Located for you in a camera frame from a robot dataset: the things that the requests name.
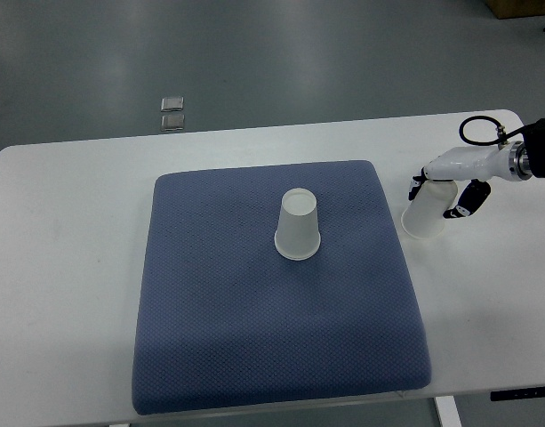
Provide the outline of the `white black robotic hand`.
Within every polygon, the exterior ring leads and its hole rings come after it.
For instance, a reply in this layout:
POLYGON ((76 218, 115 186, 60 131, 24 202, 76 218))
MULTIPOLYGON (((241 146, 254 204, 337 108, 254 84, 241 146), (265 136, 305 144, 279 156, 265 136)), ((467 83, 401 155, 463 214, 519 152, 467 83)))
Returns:
POLYGON ((493 177, 505 181, 527 181, 533 177, 525 144, 509 142, 502 146, 468 146, 446 151, 413 176, 408 200, 421 192, 428 181, 467 181, 456 205, 446 209, 446 219, 465 218, 474 214, 491 194, 488 183, 493 177))

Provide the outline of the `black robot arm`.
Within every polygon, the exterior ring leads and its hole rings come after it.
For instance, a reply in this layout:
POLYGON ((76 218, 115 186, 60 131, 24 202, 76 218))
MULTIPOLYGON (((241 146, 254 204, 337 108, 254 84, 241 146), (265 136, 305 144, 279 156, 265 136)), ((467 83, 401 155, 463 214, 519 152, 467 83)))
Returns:
POLYGON ((522 134, 531 174, 545 178, 545 118, 526 125, 522 134))

